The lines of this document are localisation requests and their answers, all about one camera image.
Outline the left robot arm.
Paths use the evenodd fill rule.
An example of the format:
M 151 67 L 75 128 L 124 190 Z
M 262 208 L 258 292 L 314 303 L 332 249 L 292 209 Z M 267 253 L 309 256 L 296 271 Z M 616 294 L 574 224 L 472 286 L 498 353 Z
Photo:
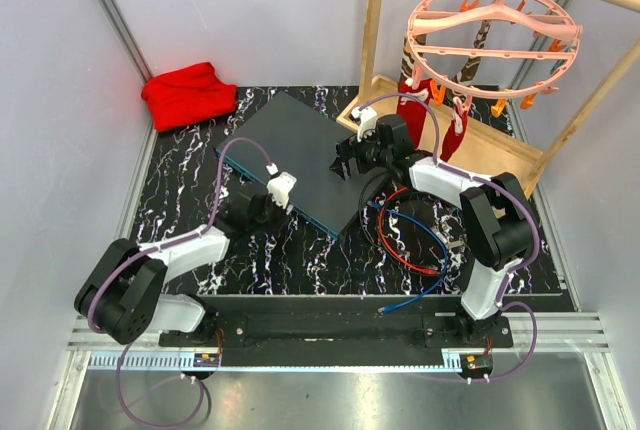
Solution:
M 210 311 L 194 296 L 163 293 L 164 285 L 224 260 L 238 240 L 282 220 L 289 209 L 287 192 L 252 185 L 231 196 L 213 224 L 146 244 L 117 239 L 81 286 L 73 307 L 92 331 L 121 345 L 145 332 L 181 333 L 193 345 L 206 345 L 216 332 Z

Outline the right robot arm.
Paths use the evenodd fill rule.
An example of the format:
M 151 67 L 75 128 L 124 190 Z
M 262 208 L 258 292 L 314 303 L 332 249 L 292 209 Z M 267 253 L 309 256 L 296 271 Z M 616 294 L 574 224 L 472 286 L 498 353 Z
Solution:
M 537 223 L 515 175 L 487 176 L 441 163 L 418 150 L 398 115 L 386 115 L 362 136 L 336 144 L 331 170 L 347 180 L 354 173 L 386 170 L 413 191 L 458 208 L 473 268 L 460 307 L 445 330 L 466 346 L 476 346 L 497 326 L 508 275 L 536 258 Z

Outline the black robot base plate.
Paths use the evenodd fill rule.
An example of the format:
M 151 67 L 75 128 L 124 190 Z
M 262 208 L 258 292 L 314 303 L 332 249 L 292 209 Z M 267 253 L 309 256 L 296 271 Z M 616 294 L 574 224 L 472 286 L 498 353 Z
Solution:
M 391 296 L 207 297 L 202 330 L 195 335 L 168 330 L 159 344 L 210 349 L 220 343 L 223 367 L 239 371 L 453 370 L 456 350 L 514 349 L 517 324 L 531 323 L 520 303 L 540 324 L 574 309 L 567 295 L 513 295 L 501 316 L 474 323 L 464 316 L 457 295 L 431 295 L 381 314 L 393 301 Z

